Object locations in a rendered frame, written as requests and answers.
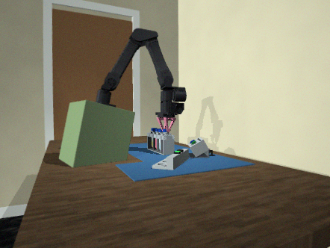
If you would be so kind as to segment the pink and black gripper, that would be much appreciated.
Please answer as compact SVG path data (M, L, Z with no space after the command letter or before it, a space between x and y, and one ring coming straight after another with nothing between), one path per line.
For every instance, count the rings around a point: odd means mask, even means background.
M167 132L170 132L173 123L175 122L176 118L175 115L177 115L178 112L170 112L170 102L161 102L161 112L155 112L155 115L158 115L157 121L159 122L161 129L166 129ZM164 120L164 127L162 125L161 120ZM168 128L168 120L171 120L170 126Z

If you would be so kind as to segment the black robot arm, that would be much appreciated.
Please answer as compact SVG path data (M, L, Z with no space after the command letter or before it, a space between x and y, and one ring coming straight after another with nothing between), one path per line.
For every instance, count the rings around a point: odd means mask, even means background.
M156 31L142 28L135 28L133 30L122 54L119 56L112 70L106 76L105 83L102 85L101 90L98 90L95 102L116 107L115 105L110 104L110 91L114 91L118 86L124 71L131 62L136 51L141 46L146 45L155 66L159 85L161 86L161 101L168 102L173 100L174 102L170 102L170 112L178 112L178 114L182 114L184 103L177 102L186 101L186 89L185 87L172 87L172 73L166 65L157 37L158 33Z

